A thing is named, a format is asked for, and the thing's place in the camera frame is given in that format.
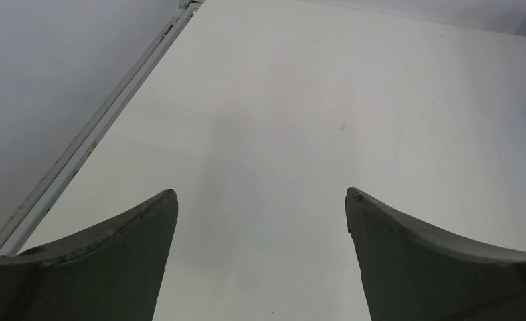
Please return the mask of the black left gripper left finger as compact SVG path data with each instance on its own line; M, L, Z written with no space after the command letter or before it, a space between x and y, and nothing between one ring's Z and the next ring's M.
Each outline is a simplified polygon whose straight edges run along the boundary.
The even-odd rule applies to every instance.
M0 256L0 320L151 320L178 218L177 194L59 240Z

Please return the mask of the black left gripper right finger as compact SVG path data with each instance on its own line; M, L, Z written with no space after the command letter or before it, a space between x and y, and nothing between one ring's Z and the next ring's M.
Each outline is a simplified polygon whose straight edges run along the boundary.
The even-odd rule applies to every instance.
M526 320L526 252L451 233L355 187L345 213L372 320Z

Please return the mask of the aluminium left frame rail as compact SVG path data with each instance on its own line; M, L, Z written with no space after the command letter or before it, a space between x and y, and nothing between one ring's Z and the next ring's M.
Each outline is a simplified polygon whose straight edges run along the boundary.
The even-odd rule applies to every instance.
M23 245L196 10L0 1L0 255Z

